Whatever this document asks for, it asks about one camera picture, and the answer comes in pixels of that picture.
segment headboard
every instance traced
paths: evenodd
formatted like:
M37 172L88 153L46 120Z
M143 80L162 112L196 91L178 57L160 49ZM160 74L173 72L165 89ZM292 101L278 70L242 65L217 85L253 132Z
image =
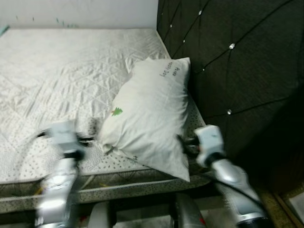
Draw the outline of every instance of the headboard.
M303 139L303 0L160 0L157 30L190 57L189 91L228 156L263 171Z

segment white wall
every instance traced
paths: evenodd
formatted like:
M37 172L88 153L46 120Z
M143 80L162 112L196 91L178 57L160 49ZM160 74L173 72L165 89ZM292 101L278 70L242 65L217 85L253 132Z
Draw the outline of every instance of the white wall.
M0 26L156 28L158 0L0 0Z

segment white pillow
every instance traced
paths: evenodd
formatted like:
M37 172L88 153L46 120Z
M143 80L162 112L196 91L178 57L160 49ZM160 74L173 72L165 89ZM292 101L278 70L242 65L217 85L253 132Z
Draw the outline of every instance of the white pillow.
M114 152L190 181L188 160L176 135L187 118L190 59L146 59L113 100L99 134L103 152Z

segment floor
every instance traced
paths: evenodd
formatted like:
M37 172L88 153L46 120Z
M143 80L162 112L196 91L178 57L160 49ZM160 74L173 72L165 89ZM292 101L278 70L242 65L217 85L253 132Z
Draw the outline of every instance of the floor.
M220 196L195 200L208 228L235 228L229 210ZM114 228L168 228L171 218L167 205L119 211ZM82 217L79 228L86 228L89 217ZM27 228L26 224L8 224L0 228Z

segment white mattress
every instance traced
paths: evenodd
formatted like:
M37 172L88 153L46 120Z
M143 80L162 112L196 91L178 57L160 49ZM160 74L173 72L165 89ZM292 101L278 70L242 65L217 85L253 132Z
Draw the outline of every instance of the white mattress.
M37 192L39 180L61 158L49 140L33 140L34 135L67 119L75 120L78 131L94 133L133 63L147 57L170 58L152 29L10 29L0 38L0 212L32 209L33 198L24 197ZM191 133L204 122L192 100L189 109ZM162 181L177 181L175 189L207 182L192 177L200 184L186 183L133 160L105 156L97 142L87 149L80 169L82 202L167 191ZM142 189L154 182L159 190L129 191L130 184Z

